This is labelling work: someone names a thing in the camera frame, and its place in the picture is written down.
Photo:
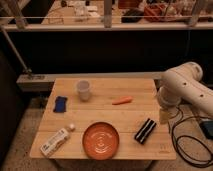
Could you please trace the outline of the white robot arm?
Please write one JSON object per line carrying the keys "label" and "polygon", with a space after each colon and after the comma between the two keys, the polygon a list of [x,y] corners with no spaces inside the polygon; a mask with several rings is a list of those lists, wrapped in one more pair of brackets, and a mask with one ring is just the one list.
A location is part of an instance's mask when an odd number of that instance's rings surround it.
{"label": "white robot arm", "polygon": [[162,73],[157,101],[163,110],[177,107],[185,100],[213,118],[213,90],[201,83],[202,67],[186,62]]}

